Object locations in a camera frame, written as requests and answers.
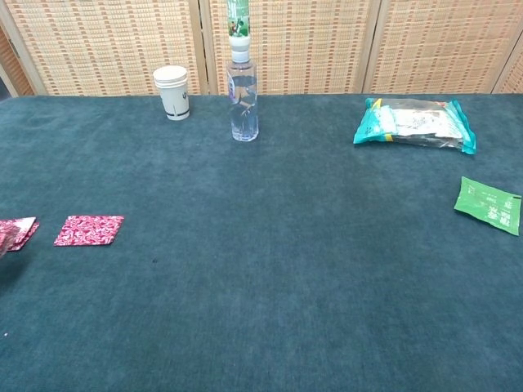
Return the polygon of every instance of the plastic bottle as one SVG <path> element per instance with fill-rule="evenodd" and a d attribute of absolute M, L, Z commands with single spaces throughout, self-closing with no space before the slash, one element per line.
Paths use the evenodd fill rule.
<path fill-rule="evenodd" d="M 256 64 L 250 60 L 248 0 L 227 0 L 227 25 L 232 62 L 227 65 L 232 137 L 251 141 L 258 136 Z"/>
<path fill-rule="evenodd" d="M 258 136 L 257 78 L 256 64 L 249 59 L 248 51 L 233 52 L 227 78 L 232 137 L 239 141 L 254 140 Z"/>

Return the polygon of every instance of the bottle cap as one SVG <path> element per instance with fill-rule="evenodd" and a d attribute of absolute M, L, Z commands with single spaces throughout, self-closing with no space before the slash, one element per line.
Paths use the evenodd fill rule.
<path fill-rule="evenodd" d="M 248 63 L 251 57 L 248 51 L 232 51 L 232 60 L 235 63 Z"/>

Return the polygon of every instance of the woven panel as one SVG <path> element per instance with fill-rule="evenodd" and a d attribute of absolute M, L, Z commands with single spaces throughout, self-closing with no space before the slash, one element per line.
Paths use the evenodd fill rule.
<path fill-rule="evenodd" d="M 523 51 L 510 69 L 507 79 L 501 87 L 501 92 L 523 92 Z"/>
<path fill-rule="evenodd" d="M 51 95 L 157 94 L 152 73 L 183 65 L 199 93 L 187 0 L 6 0 Z"/>
<path fill-rule="evenodd" d="M 20 62 L 11 49 L 6 34 L 0 29 L 0 63 L 19 96 L 33 95 L 33 88 L 25 77 Z"/>
<path fill-rule="evenodd" d="M 210 0 L 218 90 L 230 60 L 225 0 Z M 262 94 L 360 92 L 369 1 L 251 0 L 251 57 Z"/>
<path fill-rule="evenodd" d="M 366 91 L 491 92 L 519 33 L 521 0 L 389 3 Z"/>

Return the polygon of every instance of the green packet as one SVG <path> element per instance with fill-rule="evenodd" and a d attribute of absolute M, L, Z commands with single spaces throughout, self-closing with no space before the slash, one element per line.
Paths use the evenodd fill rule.
<path fill-rule="evenodd" d="M 519 235 L 521 196 L 461 177 L 454 210 L 465 212 L 510 234 Z"/>

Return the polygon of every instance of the candy wrapper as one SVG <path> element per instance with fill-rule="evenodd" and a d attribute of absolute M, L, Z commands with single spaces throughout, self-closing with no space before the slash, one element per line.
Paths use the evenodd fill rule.
<path fill-rule="evenodd" d="M 456 100 L 368 98 L 366 105 L 354 135 L 355 145 L 366 141 L 395 141 L 476 153 L 476 135 Z"/>
<path fill-rule="evenodd" d="M 39 225 L 40 224 L 36 221 L 35 216 L 29 218 L 0 220 L 0 232 L 13 226 L 16 228 L 15 239 L 7 250 L 9 252 L 19 251 L 33 236 Z"/>
<path fill-rule="evenodd" d="M 123 223 L 123 216 L 68 216 L 55 240 L 55 247 L 109 245 Z"/>
<path fill-rule="evenodd" d="M 19 232 L 20 228 L 15 225 L 0 225 L 0 257 L 10 250 Z"/>

